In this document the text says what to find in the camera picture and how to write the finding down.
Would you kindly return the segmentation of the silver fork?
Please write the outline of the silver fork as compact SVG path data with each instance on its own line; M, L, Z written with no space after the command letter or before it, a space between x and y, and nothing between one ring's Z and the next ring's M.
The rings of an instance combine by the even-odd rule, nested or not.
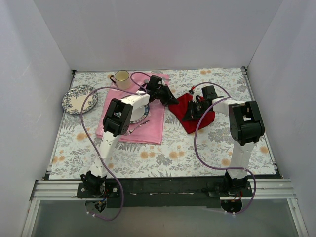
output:
M131 135L136 129L138 129L138 128L144 126L144 125L146 125L146 124L149 123L149 122L150 122L150 121L147 120L147 121L145 121L145 122L139 124L138 126L136 126L134 129L127 131L127 132L125 133L125 136Z

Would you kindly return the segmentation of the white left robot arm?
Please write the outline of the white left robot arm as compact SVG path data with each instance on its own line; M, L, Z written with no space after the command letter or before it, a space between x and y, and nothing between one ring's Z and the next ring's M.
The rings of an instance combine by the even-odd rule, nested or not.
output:
M147 83L139 86L136 92L126 91L128 96L122 99L113 98L103 118L103 135L98 147L93 144L97 153L91 167L86 174L82 174L81 180L85 188L93 197L101 197L106 188L107 175L113 175L105 164L115 148L119 139L128 131L132 113L141 106L154 100L160 100L164 106L178 104L178 100L165 84L165 79L157 75L151 75Z

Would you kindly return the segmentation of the red cloth napkin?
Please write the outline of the red cloth napkin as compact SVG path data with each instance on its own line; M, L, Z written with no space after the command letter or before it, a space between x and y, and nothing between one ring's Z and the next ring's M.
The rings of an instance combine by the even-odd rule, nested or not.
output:
M177 98L178 104L168 106L188 134L195 132L199 120L211 105L211 100L205 100L203 97L196 103L192 99L192 95L185 93Z

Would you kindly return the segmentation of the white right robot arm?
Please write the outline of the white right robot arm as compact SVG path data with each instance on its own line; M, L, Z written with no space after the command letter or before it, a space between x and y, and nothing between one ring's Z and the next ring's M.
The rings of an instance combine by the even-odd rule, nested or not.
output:
M247 168L251 152L255 144L265 133L264 123L256 101L238 101L218 96L216 84L210 83L203 87L202 96L195 93L196 86L189 90L192 100L188 102L184 121L198 120L194 134L194 149L197 158L205 166L214 170L225 170L223 184L220 190L229 196L235 196L246 188L247 175L251 173ZM213 167L200 158L197 150L198 129L209 112L222 113L229 117L230 134L234 140L231 163L228 168Z

